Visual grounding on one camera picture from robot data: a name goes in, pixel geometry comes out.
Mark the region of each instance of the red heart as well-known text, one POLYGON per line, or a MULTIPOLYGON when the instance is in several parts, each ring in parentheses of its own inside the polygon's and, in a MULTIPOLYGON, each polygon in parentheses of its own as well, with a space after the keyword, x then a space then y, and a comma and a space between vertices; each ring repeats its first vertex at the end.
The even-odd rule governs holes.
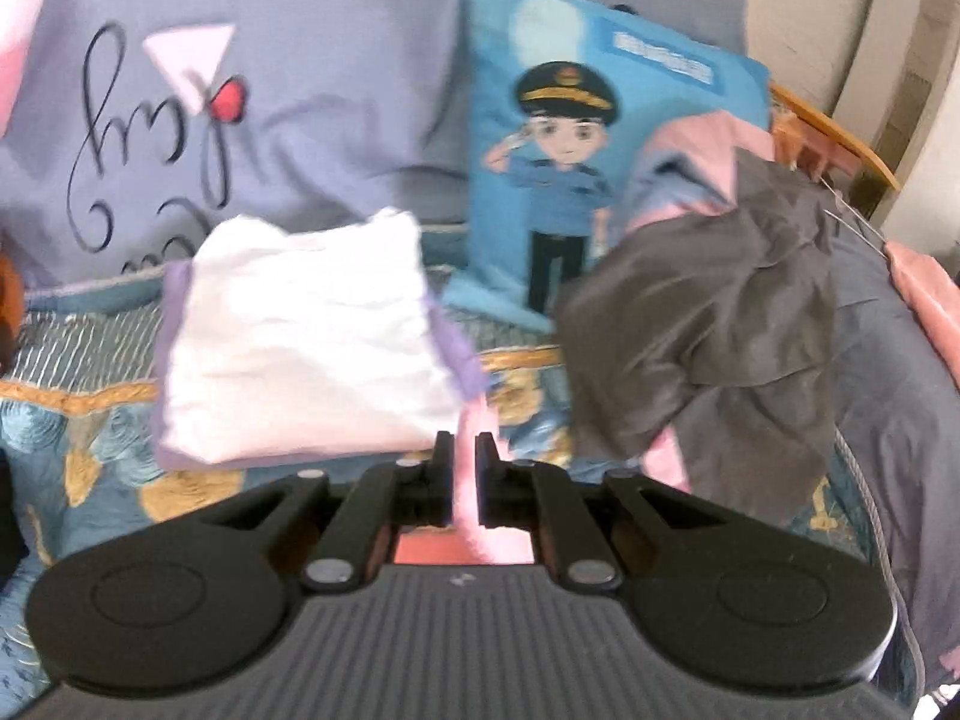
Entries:
POLYGON ((210 116, 224 124, 236 124, 243 119, 247 107, 247 84, 234 76, 219 88, 210 100, 210 116))

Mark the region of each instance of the white triangle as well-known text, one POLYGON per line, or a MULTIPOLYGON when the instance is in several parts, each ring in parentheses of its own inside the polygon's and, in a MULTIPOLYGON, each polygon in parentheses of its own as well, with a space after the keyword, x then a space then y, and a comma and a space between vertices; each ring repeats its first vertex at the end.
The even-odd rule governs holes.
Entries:
POLYGON ((203 110, 203 90, 212 86, 234 31, 231 23, 180 26, 143 41, 143 50, 191 116, 203 110))

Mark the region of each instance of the purple fabric edge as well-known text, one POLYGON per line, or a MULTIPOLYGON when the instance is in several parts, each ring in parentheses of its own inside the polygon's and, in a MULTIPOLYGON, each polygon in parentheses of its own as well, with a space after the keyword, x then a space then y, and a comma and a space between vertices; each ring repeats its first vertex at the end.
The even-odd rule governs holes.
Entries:
MULTIPOLYGON (((154 460, 166 471, 202 469, 254 469, 255 467, 292 466, 318 460, 332 460, 332 456, 317 453, 272 455, 270 457, 241 458, 228 463, 201 463, 196 458, 165 446, 160 437, 166 432, 166 379, 170 367, 170 350, 176 335, 184 324, 186 295, 193 284, 193 264, 189 260, 167 263, 163 268, 163 293, 160 298, 160 327, 154 342, 154 375, 157 377, 157 400, 150 411, 150 432, 154 460)), ((487 391, 490 377, 483 370, 473 344, 459 327, 443 313, 433 295, 426 296, 427 319, 430 334, 440 360, 450 369, 464 402, 487 391)))

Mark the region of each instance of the white cloth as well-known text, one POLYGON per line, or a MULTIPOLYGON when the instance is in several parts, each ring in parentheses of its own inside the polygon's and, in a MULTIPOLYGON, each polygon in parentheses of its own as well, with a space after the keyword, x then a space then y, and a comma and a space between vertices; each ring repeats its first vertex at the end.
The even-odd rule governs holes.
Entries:
POLYGON ((431 447, 462 403, 426 289, 408 213, 303 235, 225 221, 194 258, 161 441, 210 464, 431 447))

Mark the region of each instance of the crumpled dark cloth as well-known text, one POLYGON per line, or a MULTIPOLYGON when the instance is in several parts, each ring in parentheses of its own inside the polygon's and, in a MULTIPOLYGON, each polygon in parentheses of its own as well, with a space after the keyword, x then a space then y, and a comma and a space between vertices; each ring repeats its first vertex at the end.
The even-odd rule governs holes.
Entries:
POLYGON ((693 493, 768 522, 808 504, 833 438, 829 193, 737 153, 737 207, 635 230, 558 300, 579 455, 672 423, 693 493))

